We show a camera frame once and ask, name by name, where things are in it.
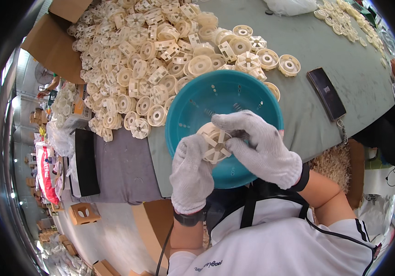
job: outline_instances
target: cardboard box flap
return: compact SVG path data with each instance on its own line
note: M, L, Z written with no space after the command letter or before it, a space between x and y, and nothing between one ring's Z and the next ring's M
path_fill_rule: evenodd
M85 83L80 77L80 52L72 49L74 37L67 34L69 22L45 14L27 35L21 48L29 52L45 68L71 83Z
M49 12L76 23L90 3L91 0L53 0Z

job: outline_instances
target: wrist strap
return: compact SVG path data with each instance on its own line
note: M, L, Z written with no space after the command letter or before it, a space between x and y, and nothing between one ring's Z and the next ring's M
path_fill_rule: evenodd
M304 163L302 165L302 174L300 175L300 180L294 186L288 189L288 191L293 192L301 192L308 184L309 180L309 165L308 163Z

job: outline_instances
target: pile of plastic parts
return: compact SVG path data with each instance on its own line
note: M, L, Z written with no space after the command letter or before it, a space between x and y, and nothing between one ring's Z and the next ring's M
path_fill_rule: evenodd
M218 22L191 0L90 6L67 30L77 38L73 50L82 52L81 78L89 94L84 102L95 112L90 129L107 142L112 129L124 125L143 139L151 127L165 124L174 97L188 82L213 70L239 70L262 82L263 70L278 67L287 77L300 71L296 58L267 49L251 27L225 30ZM265 85L280 98L275 85Z

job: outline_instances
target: white work glove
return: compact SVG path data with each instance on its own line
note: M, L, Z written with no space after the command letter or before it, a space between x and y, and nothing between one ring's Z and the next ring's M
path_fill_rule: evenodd
M202 160L207 150L208 144L200 134L182 138L176 148L170 175L171 202L180 214L200 211L214 189L212 165Z
M250 110L214 114L211 122L232 134L225 145L250 172L283 190L296 184L302 173L302 160L286 148L274 126Z

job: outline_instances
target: smartphone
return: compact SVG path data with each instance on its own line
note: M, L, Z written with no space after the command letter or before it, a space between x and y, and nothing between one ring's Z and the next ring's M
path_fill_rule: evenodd
M317 68L307 73L308 79L317 90L331 122L346 114L346 109L337 94L337 91L323 68Z

